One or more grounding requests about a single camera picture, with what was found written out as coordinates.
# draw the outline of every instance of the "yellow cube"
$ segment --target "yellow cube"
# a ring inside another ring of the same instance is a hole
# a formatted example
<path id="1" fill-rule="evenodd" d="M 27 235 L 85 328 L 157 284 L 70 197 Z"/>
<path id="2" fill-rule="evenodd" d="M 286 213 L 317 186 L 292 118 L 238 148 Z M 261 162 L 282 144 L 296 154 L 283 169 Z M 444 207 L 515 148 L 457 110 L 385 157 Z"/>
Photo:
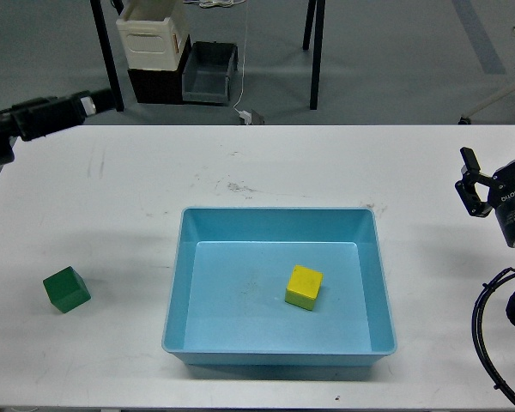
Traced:
<path id="1" fill-rule="evenodd" d="M 296 264 L 288 281 L 284 300 L 312 311 L 322 281 L 323 274 L 321 272 Z"/>

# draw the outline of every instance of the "white storage box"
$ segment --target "white storage box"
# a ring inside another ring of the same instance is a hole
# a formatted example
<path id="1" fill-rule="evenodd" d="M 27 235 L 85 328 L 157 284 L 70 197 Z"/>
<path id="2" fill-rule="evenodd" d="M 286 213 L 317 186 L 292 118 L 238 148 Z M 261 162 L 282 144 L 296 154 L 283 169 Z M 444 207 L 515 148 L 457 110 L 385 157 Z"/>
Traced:
<path id="1" fill-rule="evenodd" d="M 183 0 L 131 0 L 117 29 L 130 69 L 178 68 L 189 36 Z"/>

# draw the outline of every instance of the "white cable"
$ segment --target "white cable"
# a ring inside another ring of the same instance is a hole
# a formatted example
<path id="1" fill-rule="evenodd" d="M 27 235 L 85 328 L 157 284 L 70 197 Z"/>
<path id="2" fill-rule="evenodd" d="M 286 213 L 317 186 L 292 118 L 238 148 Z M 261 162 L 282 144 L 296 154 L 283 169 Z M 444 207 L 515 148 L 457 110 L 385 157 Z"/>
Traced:
<path id="1" fill-rule="evenodd" d="M 240 103 L 242 99 L 242 94 L 244 94 L 244 67 L 246 64 L 246 44 L 248 43 L 248 8 L 250 7 L 250 2 L 246 2 L 246 23 L 245 23 L 245 33 L 244 33 L 244 51 L 242 52 L 242 81 L 241 81 L 241 90 L 240 97 L 237 102 L 233 105 L 233 109 L 240 115 L 242 112 L 237 109 L 237 105 Z"/>
<path id="2" fill-rule="evenodd" d="M 185 4 L 198 4 L 203 9 L 209 9 L 211 7 L 232 7 L 235 4 L 244 3 L 246 0 L 184 0 Z"/>

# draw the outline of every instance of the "green cube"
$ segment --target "green cube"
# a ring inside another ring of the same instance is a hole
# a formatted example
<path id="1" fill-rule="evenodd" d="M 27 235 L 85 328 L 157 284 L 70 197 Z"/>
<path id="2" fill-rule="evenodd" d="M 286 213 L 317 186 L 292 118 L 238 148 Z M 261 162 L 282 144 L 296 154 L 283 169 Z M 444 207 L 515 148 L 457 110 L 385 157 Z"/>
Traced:
<path id="1" fill-rule="evenodd" d="M 83 279 L 71 266 L 44 280 L 50 302 L 66 313 L 91 299 Z"/>

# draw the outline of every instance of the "power adapter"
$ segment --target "power adapter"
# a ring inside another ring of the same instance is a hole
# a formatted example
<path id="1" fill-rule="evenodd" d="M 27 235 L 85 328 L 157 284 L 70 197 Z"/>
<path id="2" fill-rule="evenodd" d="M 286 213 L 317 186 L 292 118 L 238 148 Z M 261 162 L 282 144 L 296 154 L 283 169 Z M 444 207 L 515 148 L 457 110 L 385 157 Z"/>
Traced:
<path id="1" fill-rule="evenodd" d="M 265 124 L 264 117 L 256 112 L 255 110 L 252 110 L 251 113 L 247 112 L 246 110 L 239 112 L 240 116 L 240 124 L 241 125 L 254 125 L 254 126 L 261 126 Z"/>

